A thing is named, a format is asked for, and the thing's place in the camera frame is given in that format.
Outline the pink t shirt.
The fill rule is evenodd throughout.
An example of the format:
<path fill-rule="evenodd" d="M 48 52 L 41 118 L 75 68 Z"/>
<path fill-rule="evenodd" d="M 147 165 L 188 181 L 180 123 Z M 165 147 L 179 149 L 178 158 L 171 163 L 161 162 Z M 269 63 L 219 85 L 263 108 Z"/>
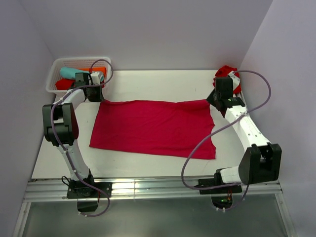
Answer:
<path fill-rule="evenodd" d="M 186 158 L 215 124 L 205 100 L 103 101 L 90 147 Z"/>

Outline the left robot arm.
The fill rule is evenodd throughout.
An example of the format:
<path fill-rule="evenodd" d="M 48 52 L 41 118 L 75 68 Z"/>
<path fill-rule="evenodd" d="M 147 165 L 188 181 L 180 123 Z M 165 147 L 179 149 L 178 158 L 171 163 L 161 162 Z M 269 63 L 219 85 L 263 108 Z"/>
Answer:
<path fill-rule="evenodd" d="M 79 126 L 75 109 L 86 100 L 104 100 L 102 72 L 75 73 L 75 82 L 66 94 L 53 104 L 42 107 L 44 136 L 62 154 L 70 171 L 70 184 L 79 184 L 78 191 L 84 197 L 96 192 L 96 184 L 90 169 L 85 164 L 78 145 Z"/>

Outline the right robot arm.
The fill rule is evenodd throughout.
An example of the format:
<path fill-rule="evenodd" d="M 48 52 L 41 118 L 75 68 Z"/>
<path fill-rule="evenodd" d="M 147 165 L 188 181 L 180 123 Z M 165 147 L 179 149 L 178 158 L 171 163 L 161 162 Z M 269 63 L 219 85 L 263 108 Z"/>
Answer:
<path fill-rule="evenodd" d="M 216 170 L 214 188 L 225 192 L 231 183 L 251 185 L 275 181 L 279 177 L 282 150 L 272 144 L 251 119 L 245 103 L 234 97 L 233 76 L 216 77 L 214 89 L 206 99 L 232 124 L 244 149 L 238 166 Z"/>

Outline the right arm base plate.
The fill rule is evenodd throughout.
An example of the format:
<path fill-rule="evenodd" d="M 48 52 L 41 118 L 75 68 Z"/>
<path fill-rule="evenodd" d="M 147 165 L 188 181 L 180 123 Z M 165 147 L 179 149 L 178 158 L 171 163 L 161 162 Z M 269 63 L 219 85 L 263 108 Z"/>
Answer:
<path fill-rule="evenodd" d="M 222 181 L 216 180 L 215 178 L 209 178 L 209 179 L 198 179 L 198 184 L 195 185 L 196 188 L 210 188 L 215 186 L 224 185 Z M 199 193 L 201 195 L 207 195 L 207 194 L 228 194 L 228 193 L 241 193 L 242 187 L 241 185 L 234 185 L 229 187 L 223 187 L 223 188 L 216 188 L 211 190 L 201 190 Z"/>

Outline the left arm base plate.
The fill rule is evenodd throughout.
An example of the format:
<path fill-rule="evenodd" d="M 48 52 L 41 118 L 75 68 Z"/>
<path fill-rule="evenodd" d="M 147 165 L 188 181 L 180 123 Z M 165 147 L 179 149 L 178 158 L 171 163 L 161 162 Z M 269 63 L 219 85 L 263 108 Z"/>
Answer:
<path fill-rule="evenodd" d="M 102 190 L 105 194 L 97 191 L 80 181 L 71 182 L 67 191 L 67 199 L 78 198 L 106 198 L 111 196 L 112 182 L 96 182 L 92 184 L 94 187 Z"/>

